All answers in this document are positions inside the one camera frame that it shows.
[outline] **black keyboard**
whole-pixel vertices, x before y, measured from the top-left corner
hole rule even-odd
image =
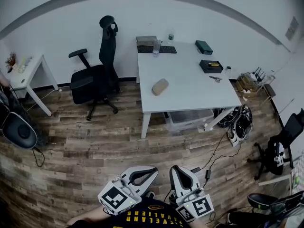
[[[137,46],[138,53],[152,53],[153,46]],[[161,46],[160,53],[177,53],[175,47]]]

